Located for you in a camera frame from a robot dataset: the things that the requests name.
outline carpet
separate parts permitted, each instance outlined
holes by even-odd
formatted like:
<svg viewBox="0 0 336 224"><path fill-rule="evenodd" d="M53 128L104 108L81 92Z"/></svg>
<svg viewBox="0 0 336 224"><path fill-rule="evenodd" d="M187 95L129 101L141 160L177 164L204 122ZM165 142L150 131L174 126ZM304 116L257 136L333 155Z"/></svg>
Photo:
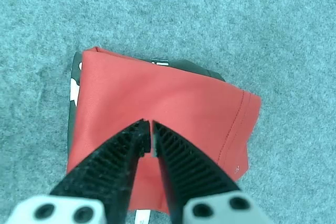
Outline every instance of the carpet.
<svg viewBox="0 0 336 224"><path fill-rule="evenodd" d="M65 174L71 61L93 46L261 96L239 186L275 223L334 223L336 0L0 1L1 223Z"/></svg>

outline folded garment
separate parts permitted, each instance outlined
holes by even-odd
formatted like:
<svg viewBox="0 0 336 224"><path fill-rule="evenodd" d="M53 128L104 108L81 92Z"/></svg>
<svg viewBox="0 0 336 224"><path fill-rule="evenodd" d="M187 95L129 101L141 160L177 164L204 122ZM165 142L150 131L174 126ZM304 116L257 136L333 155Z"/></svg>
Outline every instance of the folded garment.
<svg viewBox="0 0 336 224"><path fill-rule="evenodd" d="M145 119L178 132L237 180L248 169L246 144L261 101L219 79L98 47L84 51L68 172L105 140ZM168 213L152 154L139 160L129 208Z"/></svg>

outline seam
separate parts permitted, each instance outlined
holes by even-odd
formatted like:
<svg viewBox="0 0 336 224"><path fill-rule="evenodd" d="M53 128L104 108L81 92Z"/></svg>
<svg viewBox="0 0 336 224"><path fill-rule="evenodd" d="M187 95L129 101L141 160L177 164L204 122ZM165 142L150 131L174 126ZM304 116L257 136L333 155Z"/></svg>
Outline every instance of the seam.
<svg viewBox="0 0 336 224"><path fill-rule="evenodd" d="M240 101L239 109L238 109L237 114L236 114L236 116L235 116L235 118L234 118L234 120L233 120L233 123L231 124L231 127L230 127L230 129L229 129L229 132L226 134L226 137L225 137L225 139L224 139L222 148L220 149L220 153L219 153L219 156L218 156L218 159L217 159L217 163L218 163L218 164L219 164L219 160L221 160L220 158L221 158L221 156L222 156L222 152L223 152L224 146L225 146L225 144L226 144L227 138L228 138L229 135L230 135L230 132L231 132L231 130L232 130L232 128L233 128L233 125L235 125L235 122L236 122L236 120L237 120L238 114L239 114L239 112L240 112L240 110L241 110L241 107L242 107L242 105L243 105L244 96L245 96L245 91L243 90L243 95L241 96L241 101Z"/></svg>
<svg viewBox="0 0 336 224"><path fill-rule="evenodd" d="M235 139L236 139L236 137L237 137L237 135L238 135L239 129L241 128L241 126L242 126L242 124L243 124L243 122L244 122L245 116L246 116L247 111L248 111L248 107L249 107L249 105L250 105L250 100L251 100L251 94L249 94L249 96L248 96L248 102L247 102L247 105L246 105L246 110L245 110L245 112L244 112L243 118L241 119L241 122L240 122L240 124L239 124L239 126L238 126L237 132L236 132L234 138L232 139L232 141L231 141L231 143L230 143L230 145L229 145L229 148L227 149L226 153L228 153L228 151L230 150L230 148L231 148L233 142L235 141Z"/></svg>

